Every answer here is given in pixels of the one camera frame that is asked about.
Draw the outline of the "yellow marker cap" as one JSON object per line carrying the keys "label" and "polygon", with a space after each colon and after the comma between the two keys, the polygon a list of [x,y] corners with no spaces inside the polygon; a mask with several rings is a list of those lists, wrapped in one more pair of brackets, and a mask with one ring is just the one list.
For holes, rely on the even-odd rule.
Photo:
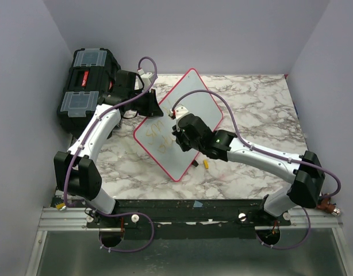
{"label": "yellow marker cap", "polygon": [[208,168],[209,168],[209,163],[208,163],[208,161],[205,159],[205,160],[203,161],[203,163],[204,163],[204,167],[205,167],[206,169],[208,169]]}

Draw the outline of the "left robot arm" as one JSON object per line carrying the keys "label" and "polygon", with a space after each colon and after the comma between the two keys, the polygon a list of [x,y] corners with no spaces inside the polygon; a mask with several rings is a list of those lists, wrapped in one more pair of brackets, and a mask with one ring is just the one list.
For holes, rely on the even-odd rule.
{"label": "left robot arm", "polygon": [[68,150],[56,153],[53,162],[57,189],[63,192],[64,203],[71,207],[68,196],[77,196],[99,211],[107,227],[119,223],[120,213],[114,209],[115,199],[102,188],[102,178],[96,167],[99,152],[125,112],[132,110],[145,117],[161,117],[152,88],[157,73],[119,70],[109,91],[66,91],[59,114],[70,122],[73,130],[84,127],[75,135]]}

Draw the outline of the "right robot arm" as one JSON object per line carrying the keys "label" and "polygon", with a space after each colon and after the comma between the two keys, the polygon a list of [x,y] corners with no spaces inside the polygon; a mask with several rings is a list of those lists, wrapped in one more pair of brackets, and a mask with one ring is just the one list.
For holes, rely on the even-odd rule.
{"label": "right robot arm", "polygon": [[270,148],[256,147],[225,130],[212,131],[203,120],[192,113],[174,113],[172,134],[186,152],[197,150],[210,159],[246,164],[283,179],[287,184],[264,197],[257,211],[258,221],[270,225],[285,211],[300,206],[314,209],[320,199],[325,179],[317,155],[311,151],[289,154]]}

